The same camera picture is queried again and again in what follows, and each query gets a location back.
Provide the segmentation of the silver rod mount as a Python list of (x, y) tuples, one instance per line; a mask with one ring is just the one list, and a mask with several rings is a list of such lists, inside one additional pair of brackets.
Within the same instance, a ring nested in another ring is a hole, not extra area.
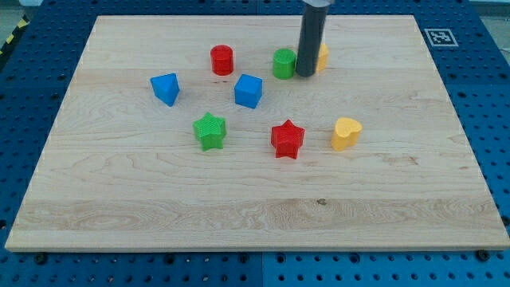
[(306, 4), (313, 7), (326, 7), (334, 3), (334, 0), (303, 0)]

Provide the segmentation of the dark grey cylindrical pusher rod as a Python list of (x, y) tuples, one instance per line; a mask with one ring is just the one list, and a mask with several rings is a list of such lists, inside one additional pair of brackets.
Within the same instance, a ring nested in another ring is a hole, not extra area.
[(296, 73), (301, 77), (315, 74), (323, 38), (327, 3), (305, 3), (296, 56)]

